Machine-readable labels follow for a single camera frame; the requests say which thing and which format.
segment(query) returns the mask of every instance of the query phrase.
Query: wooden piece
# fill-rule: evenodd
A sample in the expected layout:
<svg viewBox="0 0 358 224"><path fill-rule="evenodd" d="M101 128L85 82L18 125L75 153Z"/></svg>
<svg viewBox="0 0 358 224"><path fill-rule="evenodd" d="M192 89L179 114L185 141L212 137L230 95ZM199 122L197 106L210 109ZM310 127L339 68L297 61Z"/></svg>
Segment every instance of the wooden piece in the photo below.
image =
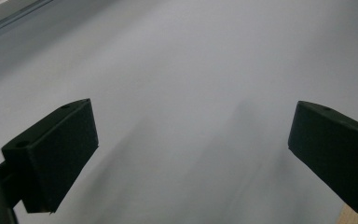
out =
<svg viewBox="0 0 358 224"><path fill-rule="evenodd" d="M337 224L358 224L358 214L345 204Z"/></svg>

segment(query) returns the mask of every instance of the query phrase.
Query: white surface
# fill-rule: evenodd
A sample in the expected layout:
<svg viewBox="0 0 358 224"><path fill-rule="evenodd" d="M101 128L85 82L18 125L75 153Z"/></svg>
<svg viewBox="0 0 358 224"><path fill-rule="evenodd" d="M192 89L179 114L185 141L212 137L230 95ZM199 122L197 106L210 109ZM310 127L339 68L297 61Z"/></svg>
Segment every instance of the white surface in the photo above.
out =
<svg viewBox="0 0 358 224"><path fill-rule="evenodd" d="M335 223L287 138L298 100L358 120L358 1L62 0L0 31L0 147L82 98L100 148L21 224Z"/></svg>

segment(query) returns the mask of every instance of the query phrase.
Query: screw hole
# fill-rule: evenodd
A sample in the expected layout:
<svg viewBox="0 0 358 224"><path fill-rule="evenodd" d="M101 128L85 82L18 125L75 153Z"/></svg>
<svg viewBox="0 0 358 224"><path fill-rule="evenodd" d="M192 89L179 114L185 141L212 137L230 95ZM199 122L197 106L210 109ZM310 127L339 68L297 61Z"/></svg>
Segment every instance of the screw hole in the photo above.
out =
<svg viewBox="0 0 358 224"><path fill-rule="evenodd" d="M28 146L29 144L30 144L29 141L21 141L21 142L19 142L19 143L16 145L16 147L26 147L26 146Z"/></svg>

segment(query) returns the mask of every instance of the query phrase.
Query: white wall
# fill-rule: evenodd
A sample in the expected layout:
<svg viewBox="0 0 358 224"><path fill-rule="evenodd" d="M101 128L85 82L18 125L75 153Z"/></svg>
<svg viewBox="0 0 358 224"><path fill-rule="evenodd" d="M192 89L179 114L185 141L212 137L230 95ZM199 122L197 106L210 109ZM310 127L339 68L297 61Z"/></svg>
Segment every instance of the white wall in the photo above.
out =
<svg viewBox="0 0 358 224"><path fill-rule="evenodd" d="M100 147L22 224L335 223L287 138L298 100L358 120L358 1L61 0L0 31L0 147L82 98Z"/></svg>

